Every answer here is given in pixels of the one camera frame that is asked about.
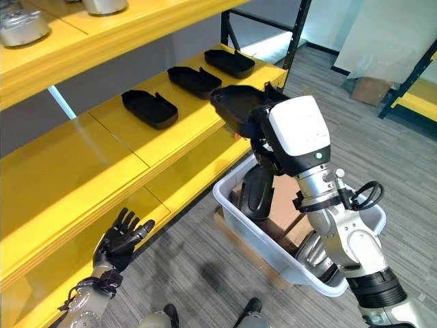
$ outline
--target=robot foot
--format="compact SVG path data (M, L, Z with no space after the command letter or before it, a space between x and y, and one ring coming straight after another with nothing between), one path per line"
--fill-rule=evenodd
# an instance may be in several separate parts
M164 307L164 313L170 318L171 328L179 328L179 316L176 307L169 303Z
M236 324L234 325L234 328L237 328L238 325L240 325L240 323L243 321L243 319L252 314L252 313L260 313L262 309L262 302L260 299L257 299L256 297L253 297L244 307L243 312L241 313L241 315L238 317L238 320L236 322Z

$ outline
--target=yellow shelf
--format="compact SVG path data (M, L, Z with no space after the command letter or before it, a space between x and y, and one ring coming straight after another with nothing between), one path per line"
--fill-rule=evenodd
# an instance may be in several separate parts
M1 288L132 193L147 170L88 114L3 158Z
M170 212L165 206L146 188L140 188L6 288L1 298L1 326L40 328L51 324L59 316L57 308L71 287L91 274L94 248L124 206L135 211L141 224L155 220L155 228L147 239L169 220Z
M124 12L92 17L81 3L31 0L52 34L23 49L2 47L0 110L183 27L248 0L129 0Z
M232 51L223 45L215 48ZM243 80L235 79L208 65L204 60L203 52L178 65L189 66L196 70L201 66L220 78L223 87L241 84L263 89L267 81L272 81L274 85L280 85L283 82L284 70L258 59L254 60L256 64L253 74ZM151 128L124 108L120 96L106 101L92 109L90 113L152 168L157 165L162 166L163 163L168 166L171 163L170 157L172 161L175 161L188 151L186 147L188 143L194 146L196 142L205 139L224 125L224 121L220 119L208 101L192 96L170 82L167 72L162 72L133 89L145 90L151 94L159 92L161 96L173 103L179 111L176 124L163 131Z
M261 89L285 78L284 70L256 61L255 72L237 80L206 65L203 53L181 65L203 66L223 85ZM175 104L178 121L150 128L117 96L1 160L2 289L224 125L207 100L172 84L166 72L139 88Z
M134 210L141 223L156 221L149 239L249 148L248 141L235 140L232 133L220 128L150 181L150 191L140 188L6 288L1 304L2 327L41 328L53 323L59 316L56 309L65 301L69 289L91 273L94 247L122 207Z
M437 84L417 79L408 91L393 103L402 105L437 122Z
M250 149L221 128L145 186L171 212L184 208Z
M36 6L26 1L21 1L21 3L28 10L38 10ZM47 37L28 46L5 48L0 45L0 111L60 82L61 80L51 81L53 77L46 74L56 74L59 69L71 69L67 66L61 68L66 58L63 54L64 49L71 44L83 42L87 38L86 33L70 24L44 10L41 13L51 28L51 33ZM51 66L51 63L57 63L57 67Z

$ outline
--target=robot leg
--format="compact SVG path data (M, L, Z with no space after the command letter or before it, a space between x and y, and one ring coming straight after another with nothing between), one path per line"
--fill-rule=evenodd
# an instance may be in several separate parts
M262 302L259 299L251 299L238 318L234 328L272 328L272 325L261 317Z
M145 316L138 328L179 328L178 312L173 304L167 304L163 312L155 312Z

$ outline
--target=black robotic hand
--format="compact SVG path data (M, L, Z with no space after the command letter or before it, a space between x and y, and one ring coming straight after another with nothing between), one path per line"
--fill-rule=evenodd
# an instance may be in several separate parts
M152 231L155 221L149 220L139 225L139 218L125 207L119 213L113 225L106 231L94 252L93 266L104 262L111 263L119 272L122 272L132 259L135 245L142 241Z

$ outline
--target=translucent plastic container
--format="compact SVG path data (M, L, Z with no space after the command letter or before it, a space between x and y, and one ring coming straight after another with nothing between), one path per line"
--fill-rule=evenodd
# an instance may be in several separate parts
M336 272L328 283L321 282L228 200L231 190L256 164L255 157L251 156L214 185L214 197L223 207L226 225L248 243L287 282L309 285L329 297L340 296L348 287L345 277L340 272ZM382 231L386 223L385 212L378 205L362 211L361 218L366 226L377 234Z

